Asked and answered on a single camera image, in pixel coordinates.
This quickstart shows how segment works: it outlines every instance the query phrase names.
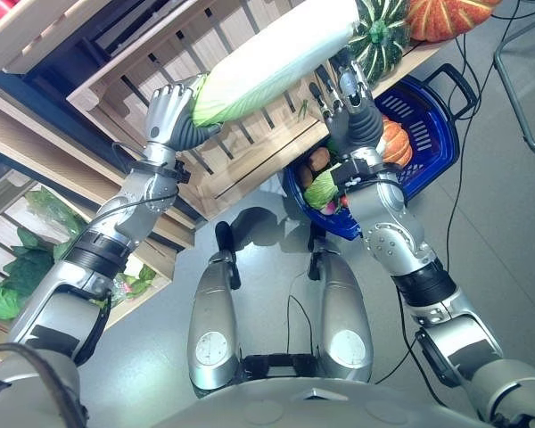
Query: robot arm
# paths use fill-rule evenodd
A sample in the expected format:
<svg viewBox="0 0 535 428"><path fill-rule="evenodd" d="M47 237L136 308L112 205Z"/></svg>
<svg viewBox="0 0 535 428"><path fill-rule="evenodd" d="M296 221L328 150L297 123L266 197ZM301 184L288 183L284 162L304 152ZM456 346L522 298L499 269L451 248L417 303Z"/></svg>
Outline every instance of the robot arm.
<svg viewBox="0 0 535 428"><path fill-rule="evenodd" d="M10 342L61 352L77 365L92 355L110 307L100 309L92 300L109 298L114 276L172 206L177 183L188 181L190 174L176 160L176 152L194 148L220 129L192 125L193 94L203 80L197 76L154 93L144 159L132 164L119 193L46 275L14 321Z"/></svg>
<svg viewBox="0 0 535 428"><path fill-rule="evenodd" d="M316 86L311 92L343 155L333 181L349 196L366 250L389 273L420 325L416 338L440 381L464 387L486 422L535 427L535 369L504 358L490 329L425 241L422 225L406 207L396 168L382 161L381 113L360 66L346 53L337 59L341 96L318 73L329 82L336 113Z"/></svg>
<svg viewBox="0 0 535 428"><path fill-rule="evenodd" d="M154 93L144 158L133 162L119 193L50 269L12 324L8 341L34 349L74 400L76 420L81 421L67 426L85 426L76 366L91 357L101 337L111 309L112 280L161 213L172 206L177 183L190 177L176 152L202 144L221 128L193 126L193 95L203 80L197 76ZM64 426L38 371L20 355L0 364L1 426Z"/></svg>

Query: robot leg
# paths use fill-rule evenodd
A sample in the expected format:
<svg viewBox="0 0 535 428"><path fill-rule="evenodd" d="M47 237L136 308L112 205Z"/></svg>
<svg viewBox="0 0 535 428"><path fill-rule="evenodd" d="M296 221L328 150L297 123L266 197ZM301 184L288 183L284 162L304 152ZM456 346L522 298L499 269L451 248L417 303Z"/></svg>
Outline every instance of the robot leg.
<svg viewBox="0 0 535 428"><path fill-rule="evenodd" d="M325 238L314 244L309 277L325 284L319 362L327 377L368 382L373 343L357 279L338 253L326 249Z"/></svg>
<svg viewBox="0 0 535 428"><path fill-rule="evenodd" d="M199 396L229 384L239 366L231 289L239 288L240 277L229 225L219 223L216 235L219 252L198 284L188 333L188 370Z"/></svg>

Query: metal stand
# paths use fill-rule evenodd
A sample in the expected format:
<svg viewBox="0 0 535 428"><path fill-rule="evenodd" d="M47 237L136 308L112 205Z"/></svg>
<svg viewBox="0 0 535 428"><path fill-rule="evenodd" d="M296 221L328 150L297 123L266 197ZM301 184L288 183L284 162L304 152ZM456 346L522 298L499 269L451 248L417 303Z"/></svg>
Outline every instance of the metal stand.
<svg viewBox="0 0 535 428"><path fill-rule="evenodd" d="M496 52L493 54L493 63L496 69L498 70L499 76L501 77L501 81L503 82L503 86L506 89L507 97L509 98L511 105L514 108L515 116L517 117L517 120L519 121L519 126L521 127L521 130L523 132L523 140L525 141L525 143L527 143L529 148L535 152L535 139L533 138L533 135L531 133L531 127L529 126L529 122L525 117L523 107L519 103L519 99L517 98L517 94L515 93L513 84L511 83L511 79L507 74L506 67L503 61L501 60L501 53L503 51L503 48L509 42L517 39L518 37L531 31L532 29L535 29L535 21L527 27L520 29L513 35L506 38L503 42L501 42L501 44L498 46L498 49L496 49Z"/></svg>

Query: potato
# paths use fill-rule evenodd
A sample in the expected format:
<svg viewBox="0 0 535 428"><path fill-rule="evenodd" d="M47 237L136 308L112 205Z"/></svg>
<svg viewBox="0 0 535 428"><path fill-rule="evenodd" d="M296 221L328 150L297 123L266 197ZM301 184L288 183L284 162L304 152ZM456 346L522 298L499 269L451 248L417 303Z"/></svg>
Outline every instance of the potato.
<svg viewBox="0 0 535 428"><path fill-rule="evenodd" d="M301 165L297 168L297 178L300 180L301 187L307 189L313 183L313 174L311 169L306 165Z"/></svg>
<svg viewBox="0 0 535 428"><path fill-rule="evenodd" d="M331 154L326 147L319 147L309 155L308 164L312 171L318 172L329 165Z"/></svg>

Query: basket handle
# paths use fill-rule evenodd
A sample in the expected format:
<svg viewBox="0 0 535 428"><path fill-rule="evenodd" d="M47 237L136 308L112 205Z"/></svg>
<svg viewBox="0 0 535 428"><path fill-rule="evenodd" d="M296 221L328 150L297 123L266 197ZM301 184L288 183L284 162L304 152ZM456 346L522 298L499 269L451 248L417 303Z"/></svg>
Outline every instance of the basket handle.
<svg viewBox="0 0 535 428"><path fill-rule="evenodd" d="M464 116L466 112L472 109L472 107L477 104L478 99L475 96L475 93L473 92L473 89L470 84L467 83L467 80L465 80L464 76L462 76L460 72L448 62L442 64L436 71L434 71L430 76L423 80L422 83L428 86L428 84L432 82L432 80L441 73L446 73L446 75L454 81L460 91L462 91L462 94L464 95L464 98L467 101L465 107L456 114L454 114L454 112L452 112L450 107L448 106L448 111L452 118L452 121L455 122L457 119L460 119L462 116Z"/></svg>

